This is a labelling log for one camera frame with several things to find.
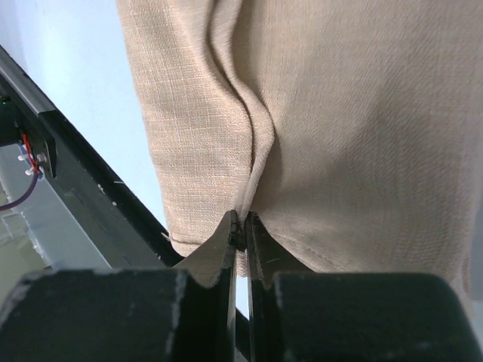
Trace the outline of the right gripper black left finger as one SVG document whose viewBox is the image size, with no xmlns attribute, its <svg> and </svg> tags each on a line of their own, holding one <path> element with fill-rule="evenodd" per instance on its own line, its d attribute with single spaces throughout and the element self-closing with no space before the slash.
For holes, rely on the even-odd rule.
<svg viewBox="0 0 483 362">
<path fill-rule="evenodd" d="M 1 309 L 3 361 L 231 361 L 238 220 L 171 268 L 25 275 Z"/>
</svg>

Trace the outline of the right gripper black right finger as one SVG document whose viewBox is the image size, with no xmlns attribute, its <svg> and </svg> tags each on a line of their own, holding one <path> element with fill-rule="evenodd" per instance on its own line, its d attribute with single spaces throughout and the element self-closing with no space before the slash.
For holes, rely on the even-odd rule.
<svg viewBox="0 0 483 362">
<path fill-rule="evenodd" d="M 246 221 L 254 361 L 473 361 L 475 334 L 441 278 L 317 273 Z"/>
</svg>

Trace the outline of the beige cloth napkin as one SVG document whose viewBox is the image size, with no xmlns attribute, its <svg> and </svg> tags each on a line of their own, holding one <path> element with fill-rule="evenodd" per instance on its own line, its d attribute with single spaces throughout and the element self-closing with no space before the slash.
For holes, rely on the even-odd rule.
<svg viewBox="0 0 483 362">
<path fill-rule="evenodd" d="M 480 1 L 119 1 L 171 243 L 257 213 L 317 272 L 470 294 Z"/>
</svg>

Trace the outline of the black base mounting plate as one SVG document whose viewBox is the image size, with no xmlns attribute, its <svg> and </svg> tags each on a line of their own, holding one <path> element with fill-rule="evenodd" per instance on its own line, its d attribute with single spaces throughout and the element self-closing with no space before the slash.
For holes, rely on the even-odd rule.
<svg viewBox="0 0 483 362">
<path fill-rule="evenodd" d="M 26 220 L 55 269 L 171 267 L 167 230 L 6 52 L 1 53 L 2 208 Z"/>
</svg>

